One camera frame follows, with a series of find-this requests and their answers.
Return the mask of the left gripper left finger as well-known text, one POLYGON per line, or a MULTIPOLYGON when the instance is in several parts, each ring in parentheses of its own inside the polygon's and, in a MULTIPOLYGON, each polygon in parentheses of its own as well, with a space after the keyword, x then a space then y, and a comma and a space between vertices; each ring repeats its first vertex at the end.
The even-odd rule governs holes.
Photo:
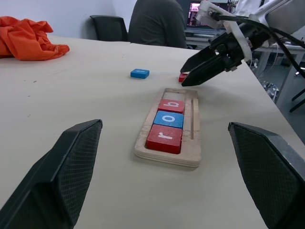
POLYGON ((2 229, 72 229, 90 186, 102 120, 65 130, 0 210, 2 229))

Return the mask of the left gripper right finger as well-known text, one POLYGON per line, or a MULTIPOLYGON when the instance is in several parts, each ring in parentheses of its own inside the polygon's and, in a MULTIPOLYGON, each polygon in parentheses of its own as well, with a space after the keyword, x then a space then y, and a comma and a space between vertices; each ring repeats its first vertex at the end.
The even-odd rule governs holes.
POLYGON ((230 122, 237 162, 269 229, 305 227, 305 161, 278 134, 230 122))

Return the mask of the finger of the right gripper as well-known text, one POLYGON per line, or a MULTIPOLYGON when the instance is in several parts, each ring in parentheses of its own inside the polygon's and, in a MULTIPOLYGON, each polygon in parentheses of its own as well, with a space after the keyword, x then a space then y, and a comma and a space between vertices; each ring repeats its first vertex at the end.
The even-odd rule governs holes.
POLYGON ((205 61, 189 58, 181 68, 181 72, 188 72, 182 82, 182 87, 201 85, 229 67, 229 57, 217 55, 205 61))
POLYGON ((196 53, 195 55, 188 58, 185 64, 180 69, 180 72, 181 73, 190 72, 198 65, 214 57, 214 55, 215 55, 215 51, 211 49, 210 46, 208 46, 202 49, 201 51, 199 51, 198 53, 196 53))

